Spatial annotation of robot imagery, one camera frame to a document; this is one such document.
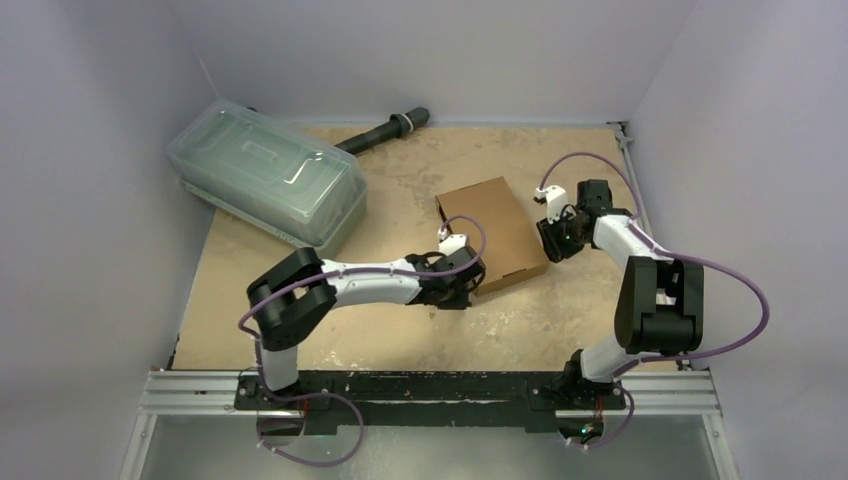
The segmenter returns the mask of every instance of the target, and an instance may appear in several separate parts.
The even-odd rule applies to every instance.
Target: clear plastic container
[[[227,100],[215,101],[167,152],[189,191],[325,257],[365,212],[356,157]]]

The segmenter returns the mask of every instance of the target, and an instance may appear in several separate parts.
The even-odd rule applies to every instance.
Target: wooden table surface
[[[360,128],[313,128],[330,143]],[[589,150],[623,164],[611,130],[424,128],[362,154],[368,212],[336,259],[390,261],[435,249],[434,196],[503,175],[533,222],[545,215],[533,191],[565,153]],[[615,172],[589,158],[562,164],[550,182],[576,199],[578,181],[610,181],[616,206],[633,209]],[[236,329],[247,285],[293,248],[218,211],[189,300],[175,369],[242,369],[252,345]],[[363,305],[330,312],[300,345],[301,369],[558,370],[575,349],[612,332],[621,271],[603,252],[579,255],[530,281],[473,298],[465,311]]]

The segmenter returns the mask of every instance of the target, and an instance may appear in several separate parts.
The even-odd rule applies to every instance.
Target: cardboard box
[[[495,292],[547,271],[550,262],[536,237],[534,224],[503,177],[436,195],[436,203],[443,219],[468,215],[486,230],[487,245],[483,252],[486,278],[477,288],[477,295]],[[471,247],[480,249],[480,234],[471,223],[457,220],[451,230],[469,235]]]

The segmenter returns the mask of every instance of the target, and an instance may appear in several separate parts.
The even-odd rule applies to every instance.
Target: white wall
[[[710,361],[743,478],[845,478],[848,2],[700,1],[633,116],[668,247],[750,274],[773,320]],[[758,306],[710,275],[705,347]]]
[[[0,5],[0,466],[113,479],[211,211],[164,149],[213,99],[167,0]]]
[[[628,118],[695,0],[173,0],[220,94],[298,121]]]

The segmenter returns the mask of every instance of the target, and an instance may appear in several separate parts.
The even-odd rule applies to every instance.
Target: black mounting plate
[[[551,385],[561,372],[420,372],[302,370],[282,396],[328,392],[353,401],[367,425],[523,427],[556,432],[557,410],[591,410],[594,398],[568,398]],[[601,394],[606,410],[625,408],[621,396]],[[266,399],[255,373],[239,378],[236,410],[297,410],[294,402]],[[309,401],[306,435],[332,435],[339,425],[356,425],[352,411],[326,398]]]

